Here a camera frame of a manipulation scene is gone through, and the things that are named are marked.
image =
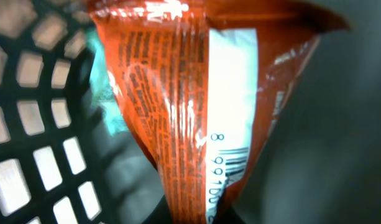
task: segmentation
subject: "dark gray background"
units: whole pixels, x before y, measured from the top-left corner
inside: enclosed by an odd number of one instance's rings
[[[381,0],[312,0],[324,35],[236,211],[247,223],[381,223]]]

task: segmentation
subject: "candy wrapper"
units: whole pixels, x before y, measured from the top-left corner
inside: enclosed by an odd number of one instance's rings
[[[341,17],[293,1],[86,1],[124,120],[174,223],[239,196],[318,34]]]

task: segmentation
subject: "black plastic grid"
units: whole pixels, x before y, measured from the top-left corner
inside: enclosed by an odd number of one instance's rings
[[[93,56],[86,50],[82,51],[74,60],[64,56],[67,41],[79,29],[85,29],[87,26],[82,26],[70,14],[63,12],[60,7],[56,7],[50,2],[32,0],[32,3],[38,17],[23,31],[21,36],[18,39],[10,39],[0,35],[0,47],[8,55],[0,85],[0,107],[4,112],[4,119],[11,137],[10,141],[0,144],[0,162],[7,159],[19,160],[31,200],[27,205],[7,217],[0,211],[0,223],[27,223],[34,217],[39,217],[40,222],[44,224],[57,223],[53,214],[53,205],[65,196],[70,199],[78,223],[117,223],[115,214],[110,209],[108,189],[103,180],[102,169],[100,169],[102,163],[94,156],[94,144],[90,139],[91,130],[100,121],[101,113],[98,111],[88,119],[85,119],[80,113],[81,98],[90,87],[88,83],[90,69],[83,82],[80,81],[80,73],[87,70],[83,68],[84,66],[92,64],[87,62],[92,61]],[[31,32],[51,12],[59,14],[67,22],[68,33],[53,50],[48,51],[35,46]],[[23,50],[42,55],[44,67],[37,88],[23,88],[16,81],[17,65]],[[52,89],[51,87],[53,68],[58,58],[71,62],[64,89]],[[69,127],[61,129],[56,127],[51,109],[51,102],[54,98],[67,100],[71,118]],[[37,100],[45,127],[43,133],[33,136],[25,133],[17,110],[19,100]],[[75,136],[78,138],[86,162],[86,169],[77,175],[71,173],[63,149],[63,141]],[[60,185],[49,192],[44,188],[33,158],[33,152],[45,146],[51,146],[63,179]],[[78,193],[78,187],[86,181],[92,181],[101,206],[101,213],[93,221],[86,216]]]

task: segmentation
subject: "barcode label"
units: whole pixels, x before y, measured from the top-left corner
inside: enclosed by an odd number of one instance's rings
[[[246,172],[257,103],[255,29],[209,31],[206,221],[214,221],[226,187]]]

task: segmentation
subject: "trash bin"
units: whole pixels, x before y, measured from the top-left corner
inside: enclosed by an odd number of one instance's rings
[[[93,55],[68,1],[0,0],[0,223],[117,223],[83,116]]]

